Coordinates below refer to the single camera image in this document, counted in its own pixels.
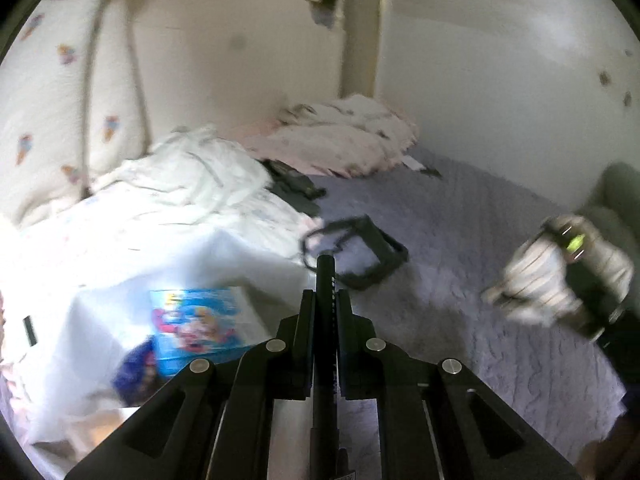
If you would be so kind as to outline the blue snack packet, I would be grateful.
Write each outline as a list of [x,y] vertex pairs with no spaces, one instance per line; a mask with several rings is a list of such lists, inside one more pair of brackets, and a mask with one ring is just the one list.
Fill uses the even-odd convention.
[[149,338],[126,354],[111,384],[123,404],[139,406],[165,382],[157,368],[153,339]]

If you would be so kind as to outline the beige plaid cloth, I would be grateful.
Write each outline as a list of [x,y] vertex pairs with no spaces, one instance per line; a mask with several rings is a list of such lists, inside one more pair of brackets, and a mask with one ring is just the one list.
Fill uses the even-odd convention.
[[562,323],[588,334],[586,311],[565,281],[566,267],[574,262],[585,263],[618,299],[629,296],[632,259],[587,218],[562,214],[546,220],[514,252],[483,299],[513,321],[546,327]]

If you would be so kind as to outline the blue cartoon carton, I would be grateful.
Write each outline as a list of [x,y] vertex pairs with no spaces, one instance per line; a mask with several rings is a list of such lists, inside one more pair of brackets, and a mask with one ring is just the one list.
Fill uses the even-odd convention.
[[169,378],[195,359],[239,359],[269,338],[244,289],[163,289],[149,292],[158,374]]

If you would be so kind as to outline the green plush cushion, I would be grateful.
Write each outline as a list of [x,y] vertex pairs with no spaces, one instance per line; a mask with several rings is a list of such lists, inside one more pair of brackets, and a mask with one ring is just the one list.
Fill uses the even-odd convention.
[[632,260],[639,260],[639,171],[626,162],[614,162],[603,171],[579,213],[603,237]]

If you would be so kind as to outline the purple fuzzy blanket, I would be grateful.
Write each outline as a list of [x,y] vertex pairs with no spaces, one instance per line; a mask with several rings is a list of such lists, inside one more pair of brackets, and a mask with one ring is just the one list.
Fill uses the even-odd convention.
[[515,249],[562,207],[463,162],[414,148],[365,178],[318,177],[326,221],[368,216],[408,249],[382,284],[352,294],[378,336],[417,359],[468,366],[567,460],[603,439],[624,393],[596,346],[560,326],[524,326],[486,304]]

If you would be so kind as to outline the white crumpled cloth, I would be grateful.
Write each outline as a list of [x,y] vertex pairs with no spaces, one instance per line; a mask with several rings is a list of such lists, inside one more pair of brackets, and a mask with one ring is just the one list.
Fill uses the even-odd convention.
[[207,126],[175,131],[149,155],[125,160],[93,182],[92,197],[134,232],[204,226],[299,261],[302,238],[321,221],[274,194],[273,185],[261,162]]

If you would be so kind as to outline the pink floral crumpled cloth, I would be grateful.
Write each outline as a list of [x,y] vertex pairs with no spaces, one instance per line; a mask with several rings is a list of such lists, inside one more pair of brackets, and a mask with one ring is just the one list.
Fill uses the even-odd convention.
[[352,94],[325,103],[299,103],[246,130],[240,143],[262,160],[302,174],[365,177],[401,163],[418,127],[374,99]]

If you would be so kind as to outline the ice cream print pillow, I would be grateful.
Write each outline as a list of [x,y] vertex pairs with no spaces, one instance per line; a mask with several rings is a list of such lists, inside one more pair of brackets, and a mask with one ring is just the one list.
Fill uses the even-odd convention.
[[41,0],[1,63],[1,223],[79,202],[148,145],[125,0]]

